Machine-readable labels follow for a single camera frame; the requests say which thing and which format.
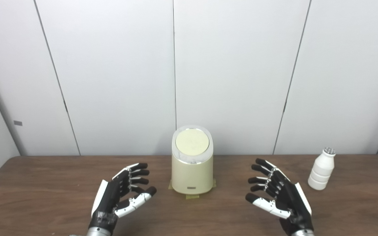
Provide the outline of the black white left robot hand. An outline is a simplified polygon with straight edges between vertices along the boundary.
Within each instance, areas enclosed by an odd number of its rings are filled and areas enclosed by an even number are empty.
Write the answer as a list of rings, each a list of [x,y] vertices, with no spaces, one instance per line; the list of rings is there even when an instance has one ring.
[[[150,200],[157,192],[155,187],[146,190],[147,163],[135,163],[124,167],[111,181],[102,180],[91,211],[88,236],[112,236],[119,218],[122,218]]]

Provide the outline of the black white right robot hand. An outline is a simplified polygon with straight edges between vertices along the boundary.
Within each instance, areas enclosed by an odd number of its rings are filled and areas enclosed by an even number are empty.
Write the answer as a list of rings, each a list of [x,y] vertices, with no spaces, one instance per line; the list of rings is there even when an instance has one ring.
[[[288,236],[313,236],[312,210],[299,183],[292,183],[274,164],[257,158],[252,170],[264,177],[252,177],[254,184],[245,199],[262,210],[279,217],[280,225]]]

